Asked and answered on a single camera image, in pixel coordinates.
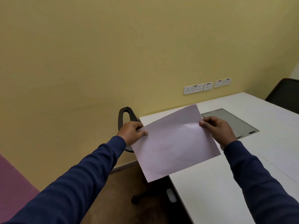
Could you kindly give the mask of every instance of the white switch plate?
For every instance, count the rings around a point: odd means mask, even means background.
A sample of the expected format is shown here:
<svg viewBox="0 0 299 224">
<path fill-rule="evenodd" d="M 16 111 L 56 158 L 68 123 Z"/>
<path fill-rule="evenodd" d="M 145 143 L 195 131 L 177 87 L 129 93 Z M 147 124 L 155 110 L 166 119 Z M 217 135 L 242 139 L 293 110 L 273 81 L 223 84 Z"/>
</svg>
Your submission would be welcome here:
<svg viewBox="0 0 299 224">
<path fill-rule="evenodd" d="M 214 86 L 214 88 L 217 88 L 217 87 L 222 86 L 222 83 L 223 83 L 223 80 L 217 80 L 217 81 L 215 82 L 215 86 Z"/>
<path fill-rule="evenodd" d="M 228 86 L 231 83 L 231 78 L 223 79 L 222 86 Z"/>
<path fill-rule="evenodd" d="M 208 82 L 204 84 L 204 91 L 211 90 L 213 88 L 213 82 Z"/>
<path fill-rule="evenodd" d="M 184 87 L 184 95 L 185 94 L 190 94 L 190 93 L 197 93 L 200 92 L 204 89 L 204 84 L 197 84 L 193 86 L 185 86 Z"/>
</svg>

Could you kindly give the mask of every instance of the baseboard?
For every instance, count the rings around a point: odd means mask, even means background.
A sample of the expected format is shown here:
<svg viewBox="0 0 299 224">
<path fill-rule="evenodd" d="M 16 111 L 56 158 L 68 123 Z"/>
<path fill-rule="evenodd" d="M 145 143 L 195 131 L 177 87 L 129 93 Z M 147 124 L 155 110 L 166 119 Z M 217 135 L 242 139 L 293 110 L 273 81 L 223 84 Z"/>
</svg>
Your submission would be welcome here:
<svg viewBox="0 0 299 224">
<path fill-rule="evenodd" d="M 117 167 L 115 167 L 115 168 L 112 169 L 112 171 L 110 172 L 110 174 L 114 174 L 114 173 L 120 172 L 122 170 L 128 169 L 130 167 L 135 166 L 136 164 L 138 164 L 138 161 L 134 160 L 132 162 L 129 162 L 129 163 L 117 166 Z"/>
</svg>

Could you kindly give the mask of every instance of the hand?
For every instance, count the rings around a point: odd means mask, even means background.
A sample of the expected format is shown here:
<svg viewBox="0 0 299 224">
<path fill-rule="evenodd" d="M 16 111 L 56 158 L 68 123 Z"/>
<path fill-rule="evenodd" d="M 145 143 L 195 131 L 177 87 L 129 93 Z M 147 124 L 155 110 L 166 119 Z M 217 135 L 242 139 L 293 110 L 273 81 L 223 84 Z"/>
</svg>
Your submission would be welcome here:
<svg viewBox="0 0 299 224">
<path fill-rule="evenodd" d="M 122 137 L 127 146 L 134 144 L 138 141 L 141 137 L 148 135 L 148 132 L 136 132 L 137 129 L 143 127 L 141 122 L 126 122 L 123 127 L 117 133 L 117 136 Z"/>
<path fill-rule="evenodd" d="M 221 145 L 222 150 L 229 143 L 237 140 L 232 128 L 225 120 L 215 116 L 205 117 L 203 120 L 199 122 L 199 125 L 211 132 L 213 138 Z"/>
</svg>

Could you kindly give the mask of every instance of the brown floor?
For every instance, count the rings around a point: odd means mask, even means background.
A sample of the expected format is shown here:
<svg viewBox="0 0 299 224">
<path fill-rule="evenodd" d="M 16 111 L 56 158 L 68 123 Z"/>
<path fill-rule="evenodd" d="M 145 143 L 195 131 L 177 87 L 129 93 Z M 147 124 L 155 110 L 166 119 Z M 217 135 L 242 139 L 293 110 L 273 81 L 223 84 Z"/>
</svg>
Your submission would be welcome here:
<svg viewBox="0 0 299 224">
<path fill-rule="evenodd" d="M 139 165 L 111 174 L 81 223 L 168 224 L 162 198 L 148 196 L 138 205 L 131 203 L 134 194 L 146 190 L 142 176 Z"/>
</svg>

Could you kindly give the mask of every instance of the person's left hand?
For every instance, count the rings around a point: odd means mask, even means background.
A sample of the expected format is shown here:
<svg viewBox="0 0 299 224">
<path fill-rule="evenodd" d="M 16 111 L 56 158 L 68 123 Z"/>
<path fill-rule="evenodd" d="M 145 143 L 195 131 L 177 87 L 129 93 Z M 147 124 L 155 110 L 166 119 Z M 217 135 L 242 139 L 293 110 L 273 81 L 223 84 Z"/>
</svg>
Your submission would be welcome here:
<svg viewBox="0 0 299 224">
<path fill-rule="evenodd" d="M 126 145 L 130 146 L 134 144 L 136 141 L 138 141 L 141 137 L 148 135 L 148 132 L 146 131 L 136 132 L 136 130 L 141 127 L 143 127 L 141 122 L 127 122 L 119 130 L 117 136 L 122 137 L 125 140 Z"/>
</svg>

